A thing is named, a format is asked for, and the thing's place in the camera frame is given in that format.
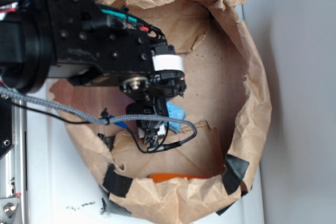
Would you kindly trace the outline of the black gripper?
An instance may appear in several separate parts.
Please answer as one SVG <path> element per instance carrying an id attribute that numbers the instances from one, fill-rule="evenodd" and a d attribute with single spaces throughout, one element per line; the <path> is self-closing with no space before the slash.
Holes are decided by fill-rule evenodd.
<path id="1" fill-rule="evenodd" d="M 94 0 L 25 0 L 25 30 L 39 64 L 35 78 L 74 86 L 118 86 L 136 101 L 186 90 L 183 58 L 163 32 Z"/>

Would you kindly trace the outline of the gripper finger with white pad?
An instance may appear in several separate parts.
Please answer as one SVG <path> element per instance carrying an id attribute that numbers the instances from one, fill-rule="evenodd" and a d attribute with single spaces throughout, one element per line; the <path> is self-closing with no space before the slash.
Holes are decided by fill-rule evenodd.
<path id="1" fill-rule="evenodd" d="M 152 128 L 138 128 L 139 137 L 142 139 L 150 139 L 154 135 L 157 135 L 158 137 L 163 137 L 165 133 L 166 130 L 163 122 L 160 122 Z"/>

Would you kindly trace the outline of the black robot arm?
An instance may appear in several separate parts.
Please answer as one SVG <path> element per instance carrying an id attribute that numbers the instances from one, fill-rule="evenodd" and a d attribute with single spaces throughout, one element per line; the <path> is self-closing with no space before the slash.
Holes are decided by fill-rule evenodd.
<path id="1" fill-rule="evenodd" d="M 128 114 L 167 116 L 186 90 L 183 60 L 163 32 L 123 8 L 95 0 L 1 0 L 16 3 L 1 21 L 1 77 L 20 93 L 48 78 L 75 87 L 119 87 Z"/>

